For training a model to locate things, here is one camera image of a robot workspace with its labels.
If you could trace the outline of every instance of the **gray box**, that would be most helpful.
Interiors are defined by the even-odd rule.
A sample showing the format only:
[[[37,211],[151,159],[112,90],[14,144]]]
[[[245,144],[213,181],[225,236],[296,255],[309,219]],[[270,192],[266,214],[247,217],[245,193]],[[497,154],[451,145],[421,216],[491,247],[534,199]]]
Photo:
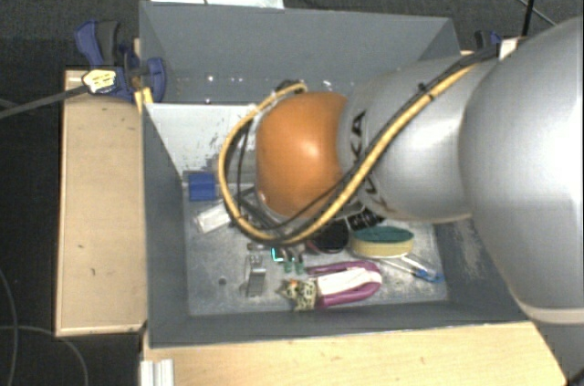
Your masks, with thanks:
[[[236,105],[260,100],[285,78],[303,78],[313,90],[349,94],[367,77],[418,59],[458,53],[450,20],[154,3],[142,3],[140,16],[142,56],[162,57],[170,77],[165,104],[149,106],[142,116],[153,347],[525,319],[470,221],[418,228],[427,237],[425,256],[436,257],[443,269],[443,285],[424,290],[423,284],[429,285],[422,282],[422,288],[413,288],[407,297],[386,294],[361,306],[303,313],[292,312],[281,300],[273,307],[253,309],[250,304],[246,308],[246,302],[244,308],[234,308],[237,297],[221,298],[232,278],[219,287],[227,266],[214,266],[213,261],[228,259],[226,252],[217,251],[223,245],[221,236],[213,235],[218,246],[204,247],[205,240],[189,225],[183,172],[208,170],[212,145],[218,148],[222,141],[209,136],[208,122],[205,131],[196,113],[205,109],[202,104],[211,102],[210,110],[228,117],[241,109]],[[197,147],[209,149],[208,157]],[[231,234],[225,238],[243,239],[233,229],[226,232]],[[243,273],[240,263],[236,271]],[[198,309],[203,306],[197,305],[199,299],[204,308]],[[223,305],[213,310],[215,299]]]

